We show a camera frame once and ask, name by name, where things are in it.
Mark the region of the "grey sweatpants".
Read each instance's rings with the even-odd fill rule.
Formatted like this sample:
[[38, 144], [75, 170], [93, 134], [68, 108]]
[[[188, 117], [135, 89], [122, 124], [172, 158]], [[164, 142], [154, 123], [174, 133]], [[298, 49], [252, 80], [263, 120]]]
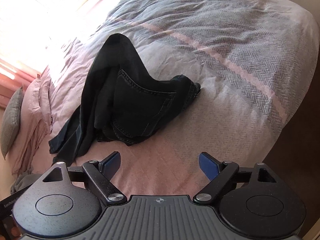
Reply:
[[35, 183], [42, 174], [33, 173], [31, 170], [25, 171], [22, 174], [18, 175], [16, 181], [10, 188], [10, 194], [14, 194], [21, 189], [30, 186], [31, 184]]

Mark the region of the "pink and grey bed duvet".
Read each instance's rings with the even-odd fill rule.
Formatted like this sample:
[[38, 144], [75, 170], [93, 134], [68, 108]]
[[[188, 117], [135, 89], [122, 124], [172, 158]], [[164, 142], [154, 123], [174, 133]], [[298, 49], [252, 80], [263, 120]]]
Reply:
[[262, 161], [304, 99], [319, 51], [315, 17], [289, 0], [104, 0], [43, 74], [52, 132], [33, 157], [35, 173], [51, 166], [48, 140], [80, 105], [87, 72], [114, 33], [131, 40], [154, 79], [183, 74], [201, 85], [193, 104], [148, 140], [95, 142], [76, 160], [120, 152], [112, 181], [127, 195], [195, 194], [208, 181], [203, 151], [242, 166]]

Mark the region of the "grey checked cushion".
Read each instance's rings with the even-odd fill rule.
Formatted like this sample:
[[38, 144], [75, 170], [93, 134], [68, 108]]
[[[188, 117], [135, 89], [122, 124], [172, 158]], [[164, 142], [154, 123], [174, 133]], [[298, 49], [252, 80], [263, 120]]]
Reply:
[[23, 97], [23, 88], [20, 87], [12, 95], [3, 114], [1, 124], [1, 153], [4, 160], [20, 130]]

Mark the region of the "dark blue denim jeans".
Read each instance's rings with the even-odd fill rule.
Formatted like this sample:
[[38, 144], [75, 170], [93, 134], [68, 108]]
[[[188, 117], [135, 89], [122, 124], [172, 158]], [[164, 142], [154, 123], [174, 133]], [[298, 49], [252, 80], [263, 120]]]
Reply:
[[50, 140], [49, 151], [54, 162], [71, 165], [95, 141], [138, 144], [189, 107], [200, 91], [184, 75], [155, 80], [131, 41], [113, 34], [93, 61], [80, 105]]

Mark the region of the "pink left curtain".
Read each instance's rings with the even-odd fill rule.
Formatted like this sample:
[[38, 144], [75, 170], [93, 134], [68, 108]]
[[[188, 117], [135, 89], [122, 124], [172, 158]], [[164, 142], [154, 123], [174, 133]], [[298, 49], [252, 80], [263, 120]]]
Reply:
[[25, 92], [28, 86], [43, 74], [19, 61], [1, 58], [1, 108], [5, 109], [19, 88]]

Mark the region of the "pink pillow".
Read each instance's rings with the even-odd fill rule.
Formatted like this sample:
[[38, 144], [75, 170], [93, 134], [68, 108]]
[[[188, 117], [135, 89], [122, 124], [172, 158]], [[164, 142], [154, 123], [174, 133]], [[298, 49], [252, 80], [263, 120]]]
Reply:
[[31, 162], [41, 142], [52, 131], [50, 85], [51, 78], [48, 70], [45, 70], [24, 93], [20, 129], [6, 155], [13, 176], [22, 174], [31, 168]]

